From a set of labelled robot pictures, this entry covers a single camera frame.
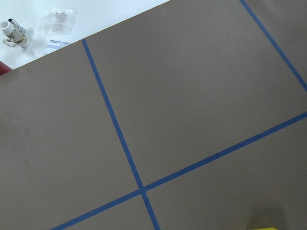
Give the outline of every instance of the red object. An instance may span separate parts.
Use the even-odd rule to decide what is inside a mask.
[[[0,62],[0,75],[10,72],[12,69],[5,65],[3,62]]]

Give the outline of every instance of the white plastic tube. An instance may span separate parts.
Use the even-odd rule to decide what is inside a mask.
[[[0,24],[0,29],[5,33],[5,34],[11,34],[14,31],[14,26],[12,23],[9,22],[1,22]]]

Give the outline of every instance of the yellow object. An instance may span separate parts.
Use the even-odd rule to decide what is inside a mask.
[[[255,230],[277,230],[275,228],[268,228],[268,229],[255,229]]]

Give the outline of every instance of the clear plastic bag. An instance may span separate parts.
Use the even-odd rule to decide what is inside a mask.
[[[42,18],[40,33],[69,35],[75,25],[76,12],[72,9],[52,8]]]

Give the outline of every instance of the white table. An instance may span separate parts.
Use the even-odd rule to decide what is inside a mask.
[[[149,10],[168,0],[4,0],[0,5],[0,21],[13,18],[28,31],[32,31],[33,40],[23,50],[11,48],[2,43],[6,38],[0,32],[0,61],[15,69],[43,56],[48,41],[60,40],[73,43],[106,29],[123,20]],[[52,7],[73,9],[78,14],[70,35],[38,34],[41,18]]]

